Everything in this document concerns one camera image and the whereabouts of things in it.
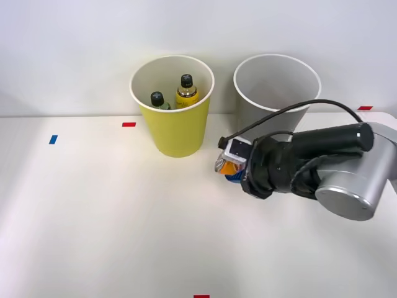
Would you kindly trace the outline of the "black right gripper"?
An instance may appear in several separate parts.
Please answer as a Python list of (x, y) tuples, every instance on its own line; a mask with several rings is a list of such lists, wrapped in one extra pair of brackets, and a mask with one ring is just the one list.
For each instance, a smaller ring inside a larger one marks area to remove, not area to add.
[(241, 183), (244, 192), (258, 199), (267, 199), (280, 192), (277, 185), (281, 162), (280, 142), (273, 136), (254, 140), (244, 172), (226, 175), (231, 183)]

